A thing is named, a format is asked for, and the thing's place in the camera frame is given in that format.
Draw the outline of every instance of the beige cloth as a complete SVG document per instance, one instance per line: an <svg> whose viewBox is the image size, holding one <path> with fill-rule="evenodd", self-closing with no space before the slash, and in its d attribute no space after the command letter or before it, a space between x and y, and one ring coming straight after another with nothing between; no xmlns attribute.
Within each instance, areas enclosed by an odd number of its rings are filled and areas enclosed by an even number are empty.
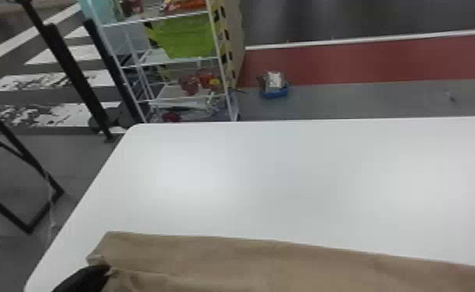
<svg viewBox="0 0 475 292"><path fill-rule="evenodd" d="M104 292L475 292L475 267L284 242L108 233Z"/></svg>

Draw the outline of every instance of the red item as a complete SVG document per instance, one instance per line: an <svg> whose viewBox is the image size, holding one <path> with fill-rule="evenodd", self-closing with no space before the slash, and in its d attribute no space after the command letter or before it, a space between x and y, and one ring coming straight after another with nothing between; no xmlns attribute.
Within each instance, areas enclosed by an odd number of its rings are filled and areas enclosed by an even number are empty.
<svg viewBox="0 0 475 292"><path fill-rule="evenodd" d="M174 112L164 113L161 118L166 123L179 123L182 121L182 116L179 113Z"/></svg>
<svg viewBox="0 0 475 292"><path fill-rule="evenodd" d="M128 0L134 14L140 14L144 12L143 0Z"/></svg>
<svg viewBox="0 0 475 292"><path fill-rule="evenodd" d="M209 89L210 80L214 78L214 73L208 70L201 69L198 71L198 78L199 78L199 83L201 83L201 87L205 89Z"/></svg>
<svg viewBox="0 0 475 292"><path fill-rule="evenodd" d="M183 76L179 79L179 84L186 91L188 96L194 96L199 91L198 78L194 75Z"/></svg>
<svg viewBox="0 0 475 292"><path fill-rule="evenodd" d="M179 3L180 9L196 9L206 6L205 0L190 0L188 2Z"/></svg>

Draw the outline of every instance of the black metal frame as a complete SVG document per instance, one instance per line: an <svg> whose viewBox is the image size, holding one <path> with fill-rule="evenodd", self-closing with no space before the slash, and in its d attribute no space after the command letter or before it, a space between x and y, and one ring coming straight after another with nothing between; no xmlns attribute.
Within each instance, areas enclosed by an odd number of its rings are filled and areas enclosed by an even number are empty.
<svg viewBox="0 0 475 292"><path fill-rule="evenodd" d="M85 78L84 73L78 66L75 58L69 51L69 48L65 44L62 35L60 35L57 26L53 23L44 25L42 19L31 4L31 0L15 1L22 5L26 11L26 14L33 22L33 25L39 31L43 40L46 42L65 74L69 77L69 80L76 88L76 91L81 96L81 99L89 109L89 112L91 112L93 118L96 120L100 130L105 134L107 141L114 141L114 136L109 130L109 117L103 109L95 92L92 90L87 78Z"/></svg>
<svg viewBox="0 0 475 292"><path fill-rule="evenodd" d="M145 121L141 119L140 113L138 112L137 104L130 97L129 92L127 91L127 87L125 86L121 77L121 72L118 70L118 67L114 61L114 56L109 54L106 49L106 45L103 43L103 40L98 33L98 28L96 27L95 22L92 21L92 19L87 19L84 21L84 27L89 33L89 36L91 36L92 42L95 44L95 47L98 50L103 63L106 65L107 70L111 74L114 84L118 88L118 92L120 92L120 96L122 97L122 100L125 103L130 116L133 118L135 123L145 123Z"/></svg>
<svg viewBox="0 0 475 292"><path fill-rule="evenodd" d="M8 139L8 141L13 145L13 147L8 146L0 141L0 148L4 148L6 151L12 153L16 157L22 159L28 165L31 165L43 178L47 180L47 183L51 185L54 190L53 195L51 196L52 203L56 203L57 200L64 194L64 189L58 184L58 182L53 178L53 176L46 171L42 165L36 160L36 158L27 150L24 144L14 135L13 132L0 120L0 132ZM14 215L10 209L0 203L0 214L6 217L11 221L16 227L20 228L22 231L28 235L32 234L36 226L42 221L42 219L49 212L51 207L50 202L46 202L42 209L40 209L33 219L28 223L22 221L18 216Z"/></svg>

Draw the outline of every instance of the white table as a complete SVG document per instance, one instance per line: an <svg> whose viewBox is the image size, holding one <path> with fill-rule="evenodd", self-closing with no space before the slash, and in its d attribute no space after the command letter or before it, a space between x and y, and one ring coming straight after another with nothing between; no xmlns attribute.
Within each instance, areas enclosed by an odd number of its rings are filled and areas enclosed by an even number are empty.
<svg viewBox="0 0 475 292"><path fill-rule="evenodd" d="M475 265L475 118L142 125L31 275L107 231L276 239Z"/></svg>

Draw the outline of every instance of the crosswalk stripe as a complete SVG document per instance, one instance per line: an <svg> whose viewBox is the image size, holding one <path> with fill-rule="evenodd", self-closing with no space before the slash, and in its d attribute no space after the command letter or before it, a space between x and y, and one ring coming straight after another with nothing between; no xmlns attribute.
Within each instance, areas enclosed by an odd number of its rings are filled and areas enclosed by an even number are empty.
<svg viewBox="0 0 475 292"><path fill-rule="evenodd" d="M84 71L84 75L93 88L114 86L114 81L107 70ZM0 78L0 92L59 89L70 85L69 78L63 72L6 75Z"/></svg>
<svg viewBox="0 0 475 292"><path fill-rule="evenodd" d="M45 23L61 23L65 19L73 16L76 12L80 11L80 5L74 4L67 9L63 10L51 16L49 19L45 21ZM17 47L25 44L29 40L33 39L34 37L38 36L38 31L36 28L31 27L30 29L24 31L21 34L14 36L13 38L5 41L4 43L0 44L0 57L4 56L5 54L9 53L12 50L15 50Z"/></svg>
<svg viewBox="0 0 475 292"><path fill-rule="evenodd" d="M86 44L81 46L71 46L69 51L73 55L76 61L93 61L100 60L100 53L96 49L94 44ZM56 57L53 53L46 49L42 53L33 57L31 60L26 62L26 65L35 65L35 64L50 64L57 63Z"/></svg>
<svg viewBox="0 0 475 292"><path fill-rule="evenodd" d="M73 30L67 36L65 36L66 39L77 39L80 37L89 37L89 33L83 26L78 27L76 30Z"/></svg>
<svg viewBox="0 0 475 292"><path fill-rule="evenodd" d="M104 109L118 107L121 102L102 103ZM10 127L88 127L91 113L84 103L57 105L0 106L0 117Z"/></svg>

